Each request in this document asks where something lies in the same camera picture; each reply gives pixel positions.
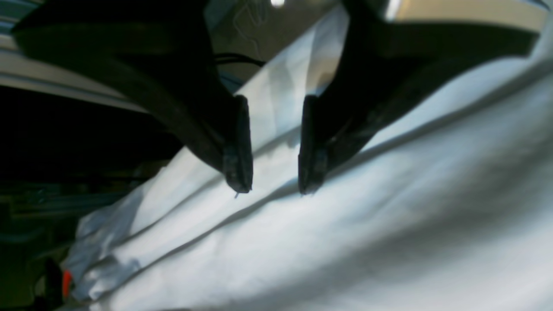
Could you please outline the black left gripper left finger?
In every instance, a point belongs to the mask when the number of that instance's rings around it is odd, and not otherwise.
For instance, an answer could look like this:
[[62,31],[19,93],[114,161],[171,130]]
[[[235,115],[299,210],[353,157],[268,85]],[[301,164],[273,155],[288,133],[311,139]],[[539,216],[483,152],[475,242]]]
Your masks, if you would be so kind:
[[238,193],[253,184],[247,98],[221,83],[207,0],[47,0],[11,30],[20,51],[110,87],[162,122]]

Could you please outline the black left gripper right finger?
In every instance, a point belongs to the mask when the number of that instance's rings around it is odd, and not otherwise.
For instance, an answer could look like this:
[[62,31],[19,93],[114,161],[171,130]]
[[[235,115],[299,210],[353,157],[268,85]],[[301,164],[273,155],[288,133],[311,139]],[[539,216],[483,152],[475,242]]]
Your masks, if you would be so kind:
[[539,0],[344,0],[349,23],[334,78],[305,97],[298,186],[326,176],[458,75],[528,56]]

